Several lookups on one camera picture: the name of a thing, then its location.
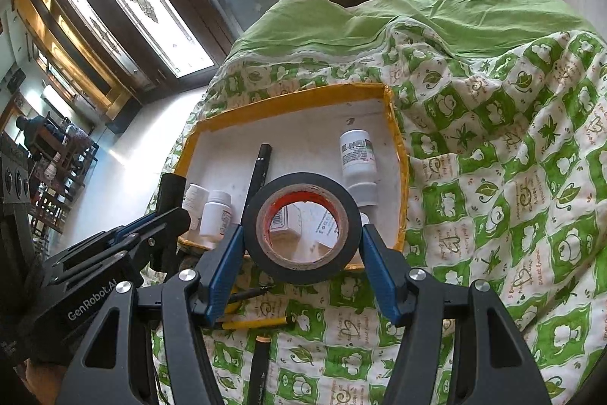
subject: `black handle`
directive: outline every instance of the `black handle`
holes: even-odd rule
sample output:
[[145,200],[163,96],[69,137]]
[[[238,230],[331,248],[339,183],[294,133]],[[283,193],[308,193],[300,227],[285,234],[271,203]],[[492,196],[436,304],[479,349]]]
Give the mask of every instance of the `black handle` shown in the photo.
[[57,405],[158,404],[150,331],[134,313],[137,290],[118,287],[123,292],[113,290],[86,332]]
[[[193,278],[182,273],[195,273]],[[198,272],[184,270],[164,284],[162,319],[166,365],[175,405],[223,405],[198,325],[194,325],[189,299],[198,287]]]
[[[156,201],[156,216],[174,208],[181,208],[186,189],[186,178],[174,173],[165,173],[160,178],[160,187]],[[169,271],[174,268],[177,252],[177,237],[170,239],[166,249],[153,252],[150,256],[150,268],[154,271]]]
[[257,191],[265,184],[270,155],[272,155],[272,147],[268,143],[263,143],[259,148],[259,154],[257,155],[257,160],[255,160],[255,166],[253,167],[253,174],[251,175],[251,182],[249,184],[244,210],[247,209],[251,198],[253,198],[257,194]]

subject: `green and white patterned quilt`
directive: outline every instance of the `green and white patterned quilt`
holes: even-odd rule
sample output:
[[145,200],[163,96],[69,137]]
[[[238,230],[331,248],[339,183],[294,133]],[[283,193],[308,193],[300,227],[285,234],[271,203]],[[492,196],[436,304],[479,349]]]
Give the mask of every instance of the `green and white patterned quilt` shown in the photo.
[[[282,0],[236,43],[189,126],[288,91],[389,85],[410,155],[409,263],[443,282],[490,281],[561,404],[607,344],[607,46],[555,0],[524,2]],[[494,21],[490,40],[475,40],[490,33],[481,18]],[[268,281],[245,262],[238,285]],[[238,317],[285,313],[297,326],[272,333],[268,404],[381,403],[403,329],[378,313],[363,273],[279,284]],[[228,405],[246,402],[256,334],[205,334]],[[167,385],[162,333],[154,353]],[[452,354],[445,321],[433,403],[447,398]]]

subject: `yellow pencil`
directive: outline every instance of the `yellow pencil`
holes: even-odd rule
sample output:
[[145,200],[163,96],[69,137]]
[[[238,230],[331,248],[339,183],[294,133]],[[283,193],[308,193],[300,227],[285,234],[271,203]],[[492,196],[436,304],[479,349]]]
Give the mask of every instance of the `yellow pencil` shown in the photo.
[[271,328],[295,324],[295,316],[273,317],[269,319],[248,319],[244,321],[228,321],[216,323],[213,329],[250,329]]

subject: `wooden window frame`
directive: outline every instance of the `wooden window frame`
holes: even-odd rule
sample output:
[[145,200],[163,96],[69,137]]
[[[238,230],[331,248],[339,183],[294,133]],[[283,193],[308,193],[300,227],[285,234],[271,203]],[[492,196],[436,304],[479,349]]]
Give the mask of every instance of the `wooden window frame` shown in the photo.
[[186,20],[188,28],[214,63],[210,68],[178,78],[142,36],[116,0],[87,0],[135,64],[156,85],[151,90],[142,91],[137,88],[131,76],[111,57],[70,2],[56,1],[93,51],[142,104],[207,85],[230,53],[235,41],[228,25],[210,0],[169,0],[181,18]]

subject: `tape roll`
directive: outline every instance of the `tape roll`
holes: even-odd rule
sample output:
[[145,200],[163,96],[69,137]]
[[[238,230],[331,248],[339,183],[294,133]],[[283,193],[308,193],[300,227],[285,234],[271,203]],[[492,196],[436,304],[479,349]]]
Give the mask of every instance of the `tape roll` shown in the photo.
[[[338,226],[335,247],[311,262],[284,258],[272,248],[269,237],[274,215],[296,202],[324,206]],[[360,214],[350,193],[329,177],[310,172],[290,173],[263,186],[247,206],[242,226],[255,264],[274,280],[293,285],[316,284],[338,274],[356,253],[362,235]]]

